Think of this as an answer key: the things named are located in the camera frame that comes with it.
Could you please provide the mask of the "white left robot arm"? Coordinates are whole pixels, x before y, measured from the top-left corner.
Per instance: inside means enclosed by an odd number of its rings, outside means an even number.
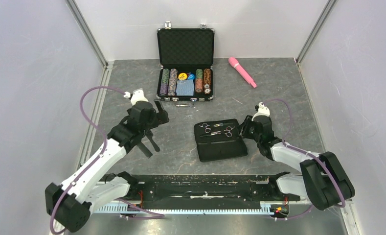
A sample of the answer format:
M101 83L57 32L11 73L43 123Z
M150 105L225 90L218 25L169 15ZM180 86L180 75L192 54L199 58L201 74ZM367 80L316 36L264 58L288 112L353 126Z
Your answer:
M61 184L51 183L46 187L45 205L51 224L58 222L65 230L74 233L87 223L93 212L110 201L121 197L136 198L139 186L129 173L120 174L102 186L96 184L134 147L138 147L147 158L152 157L152 152L142 143L143 138L147 138L159 152L151 130L168 121L168 113L159 100L154 103L135 102L128 109L128 115L110 130L89 160Z

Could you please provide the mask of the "purple handled scissors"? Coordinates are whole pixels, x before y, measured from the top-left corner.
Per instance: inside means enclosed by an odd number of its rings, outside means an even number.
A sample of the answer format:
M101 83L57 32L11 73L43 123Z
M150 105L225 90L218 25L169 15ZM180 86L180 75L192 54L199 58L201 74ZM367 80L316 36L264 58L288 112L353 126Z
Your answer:
M228 126L223 130L223 134L228 138L232 138L233 137L232 132L234 129L235 127ZM200 137L210 137L210 136L221 135L221 134L222 134L222 131L214 131L207 134L201 134Z

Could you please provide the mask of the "black tail comb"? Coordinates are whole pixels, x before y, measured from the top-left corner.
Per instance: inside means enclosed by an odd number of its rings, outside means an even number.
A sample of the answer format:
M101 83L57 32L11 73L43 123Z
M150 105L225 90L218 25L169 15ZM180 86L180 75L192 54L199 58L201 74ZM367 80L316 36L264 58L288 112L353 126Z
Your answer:
M157 143L153 140L153 133L151 130L149 130L146 134L146 137L147 139L149 140L149 142L151 143L151 145L153 146L154 150L156 152L160 152L160 147L157 145Z

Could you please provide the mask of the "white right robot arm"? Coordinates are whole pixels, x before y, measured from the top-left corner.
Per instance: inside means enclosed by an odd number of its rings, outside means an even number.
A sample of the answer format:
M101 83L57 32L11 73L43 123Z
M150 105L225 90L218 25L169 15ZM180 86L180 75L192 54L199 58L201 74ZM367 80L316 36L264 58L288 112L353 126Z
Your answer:
M255 141L260 154L297 170L299 175L283 173L269 184L268 194L274 200L286 194L308 199L323 211L332 206L343 207L355 196L355 188L339 162L330 151L313 153L295 147L275 136L268 116L246 116L240 126L245 139Z

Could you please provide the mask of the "black zippered tool pouch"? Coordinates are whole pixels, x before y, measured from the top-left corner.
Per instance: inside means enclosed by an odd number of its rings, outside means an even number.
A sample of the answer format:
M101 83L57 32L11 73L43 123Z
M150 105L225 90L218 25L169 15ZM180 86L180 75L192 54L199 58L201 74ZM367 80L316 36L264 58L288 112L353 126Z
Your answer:
M194 136L200 162L205 163L224 159L238 158L244 157L248 154L246 144L243 138L239 135L240 127L238 120L225 119L216 121L205 121L205 123L208 124L224 124L224 126L214 127L211 129L211 132L222 131L221 135L215 135L210 137L200 137L201 134L205 134L204 128L199 127L199 124L201 123L202 122L194 125ZM232 132L232 138L228 138L223 134L223 130L228 126L235 127Z

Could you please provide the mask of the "silver scissors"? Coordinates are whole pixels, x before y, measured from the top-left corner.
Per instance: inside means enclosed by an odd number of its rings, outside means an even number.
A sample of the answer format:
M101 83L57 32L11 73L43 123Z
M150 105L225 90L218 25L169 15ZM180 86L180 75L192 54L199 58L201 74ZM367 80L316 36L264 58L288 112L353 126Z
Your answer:
M221 127L221 126L224 126L224 124L223 123L208 124L208 123L205 123L205 122L199 124L199 127L204 128L204 132L206 134L210 133L212 128L214 128L214 127Z

